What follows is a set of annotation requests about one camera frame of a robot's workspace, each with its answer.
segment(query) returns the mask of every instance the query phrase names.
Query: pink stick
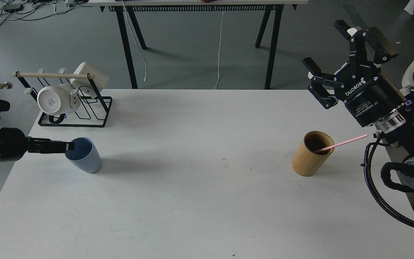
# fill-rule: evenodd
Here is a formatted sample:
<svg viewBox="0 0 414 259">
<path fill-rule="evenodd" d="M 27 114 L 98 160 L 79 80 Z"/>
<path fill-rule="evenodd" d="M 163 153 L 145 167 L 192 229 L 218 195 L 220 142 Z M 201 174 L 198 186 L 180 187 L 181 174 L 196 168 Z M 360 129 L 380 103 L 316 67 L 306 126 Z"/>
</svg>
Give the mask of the pink stick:
<svg viewBox="0 0 414 259">
<path fill-rule="evenodd" d="M 365 138 L 367 136 L 368 136 L 368 134 L 365 134 L 365 135 L 359 136 L 357 138 L 353 138 L 353 139 L 350 139 L 350 140 L 347 140 L 347 141 L 344 141 L 344 142 L 335 144 L 333 146 L 327 146 L 327 147 L 324 147 L 323 149 L 319 149 L 317 151 L 314 151 L 314 153 L 319 153 L 319 152 L 322 152 L 322 151 L 327 151 L 327 150 L 330 150 L 330 149 L 334 149 L 337 146 L 342 146 L 342 145 L 347 144 L 347 143 L 350 143 L 352 141 L 356 141 L 356 140 L 359 140 L 359 139 L 363 139 L 363 138 Z"/>
</svg>

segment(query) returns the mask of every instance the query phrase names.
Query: gray floor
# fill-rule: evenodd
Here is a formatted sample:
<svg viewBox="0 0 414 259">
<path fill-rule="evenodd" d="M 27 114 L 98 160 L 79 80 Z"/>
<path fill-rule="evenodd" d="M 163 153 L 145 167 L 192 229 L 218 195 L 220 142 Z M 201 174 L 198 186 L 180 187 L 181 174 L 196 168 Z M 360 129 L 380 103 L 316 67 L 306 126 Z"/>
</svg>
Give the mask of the gray floor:
<svg viewBox="0 0 414 259">
<path fill-rule="evenodd" d="M 414 17 L 403 8 L 407 0 L 309 0 L 293 10 L 286 5 L 271 87 L 305 89 L 307 70 L 301 59 L 311 56 L 325 72 L 334 72 L 348 58 L 346 40 L 332 26 L 344 19 L 351 26 L 378 27 L 395 44 L 399 56 L 382 67 L 391 82 L 401 77 L 414 60 Z M 64 3 L 57 4 L 58 11 Z M 39 9 L 30 18 L 51 14 L 52 6 Z M 136 13 L 147 46 L 144 82 L 143 61 L 131 39 L 139 88 L 212 89 L 217 82 L 217 51 L 221 12 Z M 225 12 L 220 57 L 219 89 L 262 89 L 271 39 L 271 24 L 262 48 L 255 49 L 263 12 Z M 0 99 L 10 101 L 2 125 L 29 133 L 38 113 L 37 105 L 23 94 L 12 72 L 73 72 L 87 61 L 110 76 L 109 88 L 130 88 L 115 13 L 98 7 L 77 8 L 40 21 L 8 21 L 0 27 L 0 83 L 14 83 L 0 90 Z M 0 190 L 13 164 L 0 163 Z"/>
</svg>

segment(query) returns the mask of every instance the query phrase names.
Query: bamboo cup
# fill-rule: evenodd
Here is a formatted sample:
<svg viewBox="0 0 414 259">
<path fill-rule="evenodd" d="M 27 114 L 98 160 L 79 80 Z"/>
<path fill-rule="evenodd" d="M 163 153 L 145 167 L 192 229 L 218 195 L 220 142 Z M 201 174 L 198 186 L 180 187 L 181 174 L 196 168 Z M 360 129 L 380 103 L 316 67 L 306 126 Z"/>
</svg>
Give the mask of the bamboo cup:
<svg viewBox="0 0 414 259">
<path fill-rule="evenodd" d="M 327 158 L 333 153 L 334 149 L 314 153 L 314 151 L 332 146 L 333 140 L 329 135 L 320 131 L 310 131 L 306 133 L 303 142 L 298 147 L 292 158 L 293 170 L 304 177 L 313 176 Z"/>
</svg>

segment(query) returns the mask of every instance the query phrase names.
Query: tabletop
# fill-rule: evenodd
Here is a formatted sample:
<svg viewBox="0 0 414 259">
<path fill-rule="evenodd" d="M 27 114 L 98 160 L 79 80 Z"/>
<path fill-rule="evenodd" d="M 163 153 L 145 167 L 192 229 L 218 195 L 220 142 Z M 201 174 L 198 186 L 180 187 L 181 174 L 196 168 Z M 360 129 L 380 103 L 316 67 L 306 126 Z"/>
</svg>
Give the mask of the tabletop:
<svg viewBox="0 0 414 259">
<path fill-rule="evenodd" d="M 308 0 L 217 0 L 204 3 L 201 0 L 129 0 L 125 5 L 304 5 Z M 122 5 L 122 1 L 89 0 L 89 5 Z"/>
<path fill-rule="evenodd" d="M 105 128 L 35 124 L 32 137 L 92 139 L 102 168 L 25 154 L 0 193 L 0 258 L 414 258 L 414 228 L 385 213 L 363 179 L 361 128 L 306 90 L 103 90 Z M 290 160 L 308 131 L 341 142 L 319 172 Z M 414 219 L 401 192 L 388 203 Z"/>
</svg>

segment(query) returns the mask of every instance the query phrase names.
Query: table leg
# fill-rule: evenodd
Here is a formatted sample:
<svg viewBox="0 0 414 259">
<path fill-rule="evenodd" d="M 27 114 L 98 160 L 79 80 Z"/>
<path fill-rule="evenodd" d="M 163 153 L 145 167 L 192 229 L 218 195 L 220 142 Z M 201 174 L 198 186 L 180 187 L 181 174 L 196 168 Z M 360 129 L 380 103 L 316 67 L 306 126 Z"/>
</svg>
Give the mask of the table leg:
<svg viewBox="0 0 414 259">
<path fill-rule="evenodd" d="M 274 69 L 274 58 L 276 57 L 277 38 L 281 27 L 282 8 L 277 8 L 274 16 L 274 26 L 272 28 L 271 47 L 269 50 L 268 70 L 266 72 L 265 89 L 271 89 L 272 71 Z"/>
<path fill-rule="evenodd" d="M 128 8 L 128 13 L 130 20 L 132 21 L 133 28 L 135 28 L 135 34 L 137 35 L 138 41 L 140 42 L 140 46 L 142 49 L 147 49 L 145 40 L 143 39 L 142 31 L 140 30 L 140 26 L 138 25 L 137 17 L 135 16 L 135 12 L 132 8 Z"/>
<path fill-rule="evenodd" d="M 261 40 L 263 39 L 263 35 L 265 34 L 266 25 L 268 24 L 269 15 L 271 14 L 271 10 L 265 10 L 263 15 L 263 20 L 261 21 L 260 31 L 258 31 L 257 41 L 255 41 L 255 48 L 260 48 Z"/>
<path fill-rule="evenodd" d="M 124 47 L 125 61 L 127 62 L 130 83 L 132 85 L 132 89 L 138 89 L 137 79 L 135 77 L 135 69 L 133 68 L 132 53 L 130 52 L 129 38 L 127 35 L 127 29 L 125 28 L 123 12 L 124 11 L 116 11 L 116 17 L 118 19 L 119 31 L 122 39 L 122 46 Z"/>
</svg>

